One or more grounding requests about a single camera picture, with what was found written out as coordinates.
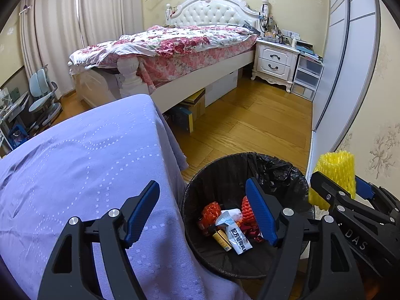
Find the floral bedspread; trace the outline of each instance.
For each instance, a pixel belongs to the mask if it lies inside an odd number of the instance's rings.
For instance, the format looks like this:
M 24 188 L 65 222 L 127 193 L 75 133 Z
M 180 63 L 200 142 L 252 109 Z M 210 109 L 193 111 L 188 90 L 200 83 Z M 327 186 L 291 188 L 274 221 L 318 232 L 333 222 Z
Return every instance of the floral bedspread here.
M 213 48 L 186 55 L 174 55 L 171 58 L 139 57 L 137 74 L 147 83 L 151 94 L 156 88 L 167 82 L 251 49 L 256 40 L 257 35 L 252 35 L 249 39 L 229 47 Z
M 116 68 L 120 57 L 173 58 L 233 46 L 252 37 L 254 35 L 248 29 L 228 25 L 181 28 L 153 26 L 142 33 L 122 35 L 117 41 L 80 49 L 69 57 L 68 65 L 71 74 L 78 74 L 92 67 Z

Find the curtain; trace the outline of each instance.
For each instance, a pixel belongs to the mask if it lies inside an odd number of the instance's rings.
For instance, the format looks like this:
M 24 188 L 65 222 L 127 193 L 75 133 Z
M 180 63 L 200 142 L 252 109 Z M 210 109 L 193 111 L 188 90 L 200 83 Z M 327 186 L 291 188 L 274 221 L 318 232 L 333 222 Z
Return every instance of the curtain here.
M 79 24 L 86 46 L 118 40 L 123 34 L 121 0 L 79 0 Z
M 26 76 L 30 78 L 33 73 L 43 67 L 39 46 L 36 39 L 35 30 L 35 0 L 22 0 L 21 11 L 24 6 L 31 6 L 24 11 L 19 18 L 19 34 L 21 39 L 21 48 L 23 63 L 25 65 Z
M 75 86 L 69 74 L 69 56 L 83 48 L 76 0 L 35 0 L 37 44 L 47 75 L 58 85 L 57 97 Z
M 142 0 L 121 0 L 121 7 L 123 34 L 141 33 L 144 30 Z

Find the blue gripper pad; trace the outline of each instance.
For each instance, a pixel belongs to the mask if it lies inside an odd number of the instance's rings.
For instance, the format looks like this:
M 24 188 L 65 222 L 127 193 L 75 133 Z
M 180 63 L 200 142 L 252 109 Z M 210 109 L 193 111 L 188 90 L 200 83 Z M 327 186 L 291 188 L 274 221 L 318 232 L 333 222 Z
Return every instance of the blue gripper pad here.
M 371 200 L 375 196 L 371 185 L 357 176 L 355 177 L 355 192 L 364 200 Z
M 263 190 L 259 190 L 251 178 L 247 179 L 245 190 L 262 237 L 270 245 L 275 246 L 278 241 L 277 226 L 271 211 L 260 194 L 264 193 Z
M 151 181 L 146 186 L 145 190 L 142 191 L 137 197 L 141 197 L 141 200 L 136 205 L 131 216 L 127 220 L 127 233 L 125 241 L 129 244 L 129 246 L 132 246 L 132 244 L 139 240 L 147 219 L 159 200 L 159 184 L 155 181 Z

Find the tufted headboard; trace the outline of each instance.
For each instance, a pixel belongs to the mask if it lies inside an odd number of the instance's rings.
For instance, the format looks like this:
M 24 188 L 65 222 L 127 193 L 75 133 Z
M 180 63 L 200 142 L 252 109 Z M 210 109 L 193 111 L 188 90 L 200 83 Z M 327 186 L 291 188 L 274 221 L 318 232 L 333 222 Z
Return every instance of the tufted headboard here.
M 165 23 L 177 27 L 203 24 L 243 26 L 245 21 L 256 27 L 259 17 L 259 13 L 242 0 L 186 0 L 177 6 L 174 14 L 171 13 L 171 5 L 167 4 Z

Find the black trash bag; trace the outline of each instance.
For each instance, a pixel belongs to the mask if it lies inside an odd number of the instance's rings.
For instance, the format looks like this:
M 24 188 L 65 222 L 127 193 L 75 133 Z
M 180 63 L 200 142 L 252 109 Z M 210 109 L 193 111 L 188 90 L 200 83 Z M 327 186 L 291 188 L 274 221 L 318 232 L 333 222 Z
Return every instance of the black trash bag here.
M 229 279 L 262 279 L 277 252 L 267 241 L 249 240 L 253 248 L 238 255 L 226 252 L 213 237 L 202 235 L 197 226 L 203 208 L 211 202 L 222 210 L 241 209 L 246 180 L 255 177 L 264 192 L 274 195 L 283 207 L 314 219 L 314 207 L 308 202 L 309 185 L 291 163 L 254 152 L 238 153 L 215 160 L 200 170 L 188 184 L 181 214 L 187 242 L 197 259 L 210 271 Z

